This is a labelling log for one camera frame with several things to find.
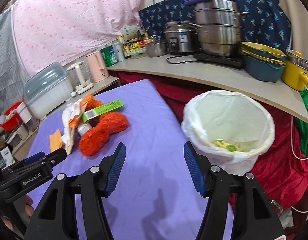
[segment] purple bedsheet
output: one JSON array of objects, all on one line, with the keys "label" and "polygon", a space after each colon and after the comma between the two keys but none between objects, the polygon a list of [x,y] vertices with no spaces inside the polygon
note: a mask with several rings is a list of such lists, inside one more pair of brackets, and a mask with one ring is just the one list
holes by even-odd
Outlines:
[{"label": "purple bedsheet", "polygon": [[[93,157],[84,157],[76,147],[53,174],[82,174],[112,155],[119,142],[126,145],[126,160],[115,191],[103,198],[115,240],[194,240],[207,199],[195,191],[183,156],[187,141],[171,109],[148,80],[127,84],[96,96],[108,103],[121,98],[122,113],[129,127],[110,140]],[[51,114],[39,128],[29,156],[50,152],[49,135],[63,130],[62,111]],[[30,192],[38,205],[52,181]],[[77,207],[80,240],[86,239],[81,205]],[[230,239],[233,212],[229,206],[223,239]]]}]

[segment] green box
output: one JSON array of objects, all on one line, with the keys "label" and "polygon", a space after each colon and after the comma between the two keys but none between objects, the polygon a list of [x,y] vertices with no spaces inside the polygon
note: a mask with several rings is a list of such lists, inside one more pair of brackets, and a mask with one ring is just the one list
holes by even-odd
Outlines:
[{"label": "green box", "polygon": [[83,120],[83,122],[86,122],[101,114],[105,114],[107,112],[119,109],[123,105],[124,105],[123,101],[121,99],[118,99],[118,100],[109,102],[105,105],[102,105],[102,106],[99,106],[99,107],[96,107],[94,109],[84,112],[81,116],[81,119]]}]

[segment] red basket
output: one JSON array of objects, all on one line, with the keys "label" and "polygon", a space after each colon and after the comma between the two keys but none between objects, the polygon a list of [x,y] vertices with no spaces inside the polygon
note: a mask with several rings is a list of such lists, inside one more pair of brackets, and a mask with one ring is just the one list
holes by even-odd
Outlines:
[{"label": "red basket", "polygon": [[[7,109],[4,112],[4,115],[9,115],[9,113],[16,109],[17,107],[19,107],[19,105],[22,103],[23,101],[18,101],[16,102],[14,105],[12,105],[9,109]],[[6,122],[4,123],[0,123],[0,127],[3,127],[3,129],[5,131],[11,131],[13,130],[16,126],[18,126],[19,123],[22,122],[22,119],[20,118],[18,113],[14,113],[10,119],[8,119]]]}]

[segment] human hand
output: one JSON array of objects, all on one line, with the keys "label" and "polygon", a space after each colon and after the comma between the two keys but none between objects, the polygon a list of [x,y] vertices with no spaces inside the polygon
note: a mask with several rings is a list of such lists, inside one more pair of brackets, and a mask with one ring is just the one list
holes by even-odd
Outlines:
[{"label": "human hand", "polygon": [[[26,201],[26,205],[25,205],[25,213],[31,217],[34,213],[34,208],[32,207],[33,205],[33,200],[30,198],[30,196],[25,195],[25,201]],[[4,224],[7,226],[7,228],[9,228],[11,231],[13,231],[13,224],[11,222],[11,220],[9,220],[9,218],[6,217],[1,217]]]}]

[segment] trash can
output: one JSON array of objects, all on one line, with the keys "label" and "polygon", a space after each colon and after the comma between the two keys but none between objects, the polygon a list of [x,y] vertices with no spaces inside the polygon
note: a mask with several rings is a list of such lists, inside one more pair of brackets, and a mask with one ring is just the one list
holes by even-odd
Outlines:
[{"label": "trash can", "polygon": [[[258,102],[237,92],[212,90],[192,98],[184,108],[182,130],[198,154],[227,173],[242,176],[272,145],[275,126]],[[243,152],[216,147],[224,140]]]}]

